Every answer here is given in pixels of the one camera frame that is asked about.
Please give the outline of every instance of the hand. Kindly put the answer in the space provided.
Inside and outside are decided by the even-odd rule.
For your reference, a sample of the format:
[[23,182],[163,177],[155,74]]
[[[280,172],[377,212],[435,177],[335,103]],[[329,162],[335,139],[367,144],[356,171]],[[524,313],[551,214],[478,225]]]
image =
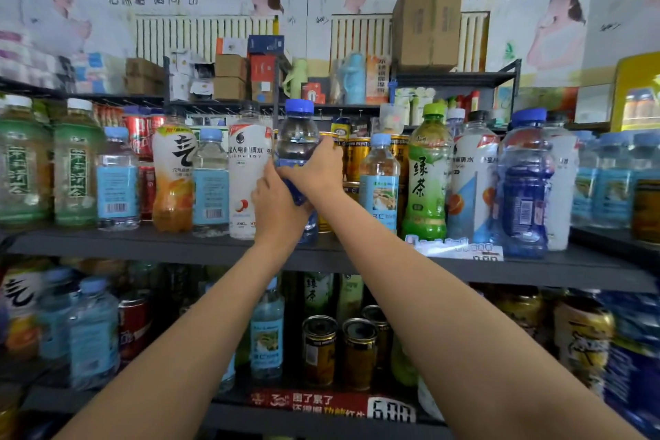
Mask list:
[[252,192],[255,209],[255,244],[266,244],[277,251],[293,252],[314,208],[307,201],[297,206],[291,192],[277,175],[272,159],[263,169],[263,177]]
[[327,194],[343,192],[342,150],[324,136],[305,165],[278,167],[277,173],[316,205]]

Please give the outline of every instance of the price number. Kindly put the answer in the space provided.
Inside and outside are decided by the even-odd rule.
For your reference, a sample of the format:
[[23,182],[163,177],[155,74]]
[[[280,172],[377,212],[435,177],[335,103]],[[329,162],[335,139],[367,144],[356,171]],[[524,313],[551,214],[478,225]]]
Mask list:
[[414,407],[398,400],[383,396],[370,396],[367,403],[367,417],[399,423],[414,423],[417,420],[417,413]]

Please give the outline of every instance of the right arm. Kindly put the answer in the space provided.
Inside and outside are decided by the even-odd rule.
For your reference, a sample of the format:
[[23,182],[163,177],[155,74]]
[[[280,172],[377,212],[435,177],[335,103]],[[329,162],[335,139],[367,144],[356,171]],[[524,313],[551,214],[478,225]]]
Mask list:
[[341,166],[324,140],[303,167],[279,172],[330,223],[456,436],[641,438],[515,322],[344,194]]

